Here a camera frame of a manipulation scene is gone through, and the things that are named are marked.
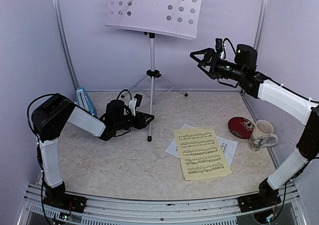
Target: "white wall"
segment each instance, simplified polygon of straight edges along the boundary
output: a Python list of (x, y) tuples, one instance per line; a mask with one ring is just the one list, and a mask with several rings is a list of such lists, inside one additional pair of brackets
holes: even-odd
[(51, 0), (0, 0), (0, 15), (0, 224), (10, 225), (40, 171), (27, 106), (42, 94), (75, 94)]
[[(107, 0), (60, 0), (72, 61), (87, 90), (130, 87), (150, 68), (149, 39), (141, 32), (105, 28)], [(261, 0), (203, 0), (196, 40), (159, 35), (157, 69), (184, 89), (229, 89), (211, 81), (190, 59), (215, 47), (215, 38), (252, 45)], [(231, 50), (228, 59), (233, 60)], [(144, 84), (149, 88), (149, 81)]]
[[(259, 49), (262, 73), (306, 97), (319, 100), (319, 0), (269, 0)], [(280, 142), (274, 150), (282, 163), (296, 147), (303, 127), (290, 115), (249, 98), (259, 119), (274, 124)], [(319, 161), (314, 160), (296, 179), (311, 225), (319, 219)]]

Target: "white paper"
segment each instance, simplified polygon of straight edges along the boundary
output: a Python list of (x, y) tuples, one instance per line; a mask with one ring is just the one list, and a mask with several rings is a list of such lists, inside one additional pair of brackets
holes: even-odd
[[(190, 128), (195, 128), (195, 127), (190, 126), (188, 124), (184, 124), (181, 127), (181, 129), (190, 129)], [(238, 142), (224, 139), (219, 136), (217, 136), (217, 138), (220, 143), (220, 147), (223, 150), (223, 153), (226, 157), (226, 161), (228, 165), (230, 166), (231, 163), (233, 162), (233, 158), (237, 149)], [(172, 140), (172, 142), (169, 144), (165, 152), (179, 158), (175, 139)]]

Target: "music stand tripod leg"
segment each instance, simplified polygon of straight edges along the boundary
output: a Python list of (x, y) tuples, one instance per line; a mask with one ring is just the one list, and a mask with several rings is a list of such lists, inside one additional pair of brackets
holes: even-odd
[[(154, 77), (151, 78), (151, 101), (150, 101), (150, 114), (152, 114), (153, 111), (153, 98), (154, 98)], [(149, 124), (149, 135), (148, 135), (148, 141), (152, 141), (152, 123)]]
[[(147, 75), (143, 75), (142, 78), (140, 78), (134, 85), (132, 85), (130, 88), (129, 88), (129, 91), (132, 91), (135, 87), (137, 87), (143, 80), (145, 80), (147, 77)], [(125, 96), (127, 95), (127, 92), (123, 93), (121, 95), (121, 98), (124, 98)]]
[(168, 79), (166, 79), (163, 75), (161, 75), (160, 77), (162, 80), (164, 80), (167, 84), (170, 84), (171, 86), (173, 86), (178, 92), (180, 92), (181, 94), (183, 94), (185, 97), (188, 96), (188, 94), (184, 91), (182, 91), (180, 88), (176, 87), (172, 82), (170, 82)]

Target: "mug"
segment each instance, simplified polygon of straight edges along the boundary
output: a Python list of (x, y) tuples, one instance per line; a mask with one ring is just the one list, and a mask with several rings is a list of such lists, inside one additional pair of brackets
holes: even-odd
[[(263, 147), (273, 146), (278, 142), (278, 136), (273, 133), (274, 127), (266, 120), (258, 120), (251, 137), (248, 140), (248, 147), (252, 151), (259, 151)], [(275, 143), (268, 143), (270, 138), (275, 138)]]

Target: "yellow sheet music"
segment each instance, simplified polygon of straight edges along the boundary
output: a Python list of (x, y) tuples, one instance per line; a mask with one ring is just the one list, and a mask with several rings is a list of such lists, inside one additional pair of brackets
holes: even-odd
[(212, 128), (177, 129), (174, 135), (186, 180), (210, 179), (232, 173)]

